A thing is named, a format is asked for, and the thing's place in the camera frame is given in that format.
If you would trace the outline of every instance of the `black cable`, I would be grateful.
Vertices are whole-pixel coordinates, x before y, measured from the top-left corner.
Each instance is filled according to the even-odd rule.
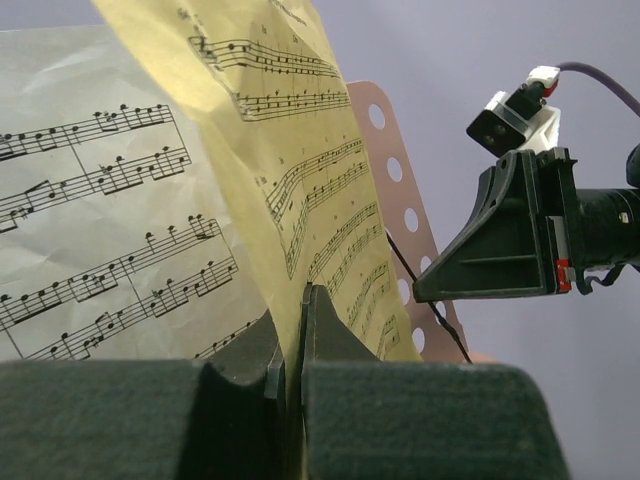
[[[389,241],[389,245],[391,245],[391,248],[393,249],[395,254],[398,256],[398,260],[400,260],[400,263],[402,263],[402,266],[404,267],[404,269],[407,271],[407,273],[411,277],[411,280],[413,280],[414,282],[416,280],[418,280],[418,277],[416,277],[416,274],[413,273],[413,270],[411,270],[411,267],[409,266],[409,264],[405,260],[404,255],[402,255],[402,253],[400,253],[400,250],[398,249],[398,246],[396,245],[396,243],[391,238],[391,235],[389,235],[389,232],[387,232],[387,240]],[[458,332],[456,331],[456,329],[453,328],[453,326],[451,326],[451,324],[449,322],[447,322],[447,319],[444,318],[444,315],[442,315],[440,313],[440,311],[436,308],[436,306],[435,306],[435,304],[433,302],[429,301],[429,302],[427,302],[427,304],[431,307],[431,310],[433,310],[433,313],[435,314],[435,316],[438,319],[438,322],[440,323],[442,328],[444,328],[447,331],[447,333],[451,336],[453,341],[456,343],[456,345],[458,346],[458,348],[462,352],[462,356],[467,361],[467,363],[473,363],[471,361],[471,357],[469,357],[469,354],[467,353],[467,350],[464,348],[464,345],[462,345],[462,340],[460,340],[460,335],[458,335]]]
[[[603,86],[607,87],[611,93],[622,100],[622,102],[629,107],[633,113],[640,117],[640,102],[638,102],[638,100],[636,100],[636,98],[622,85],[602,70],[581,62],[564,62],[556,65],[556,68],[559,68],[562,72],[578,72],[593,78]]]

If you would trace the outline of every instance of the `sheet of paper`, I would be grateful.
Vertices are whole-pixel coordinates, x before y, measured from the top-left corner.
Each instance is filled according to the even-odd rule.
[[[285,358],[310,281],[373,352],[419,360],[367,153],[310,2],[94,3],[199,125]]]
[[[105,26],[0,34],[0,360],[203,358],[266,311],[197,127]]]

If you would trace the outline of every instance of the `white paper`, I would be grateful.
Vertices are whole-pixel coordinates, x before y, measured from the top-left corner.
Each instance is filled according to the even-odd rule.
[[[196,127],[107,27],[0,34],[0,360],[202,358],[266,310]]]

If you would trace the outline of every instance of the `gray wall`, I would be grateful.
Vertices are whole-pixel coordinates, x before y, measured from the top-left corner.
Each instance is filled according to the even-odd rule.
[[[315,0],[347,80],[390,96],[440,249],[493,159],[464,129],[540,64],[590,62],[640,95],[636,0]],[[0,0],[0,29],[100,23],[89,0]],[[639,119],[567,73],[553,97],[582,187],[623,187]],[[589,297],[458,302],[474,350],[530,372],[576,479],[640,478],[640,276]]]

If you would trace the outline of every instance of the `yellow paper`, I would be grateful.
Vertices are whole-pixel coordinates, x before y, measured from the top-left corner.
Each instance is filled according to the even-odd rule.
[[[369,161],[306,0],[94,0],[201,129],[287,361],[307,282],[381,358],[419,360]]]

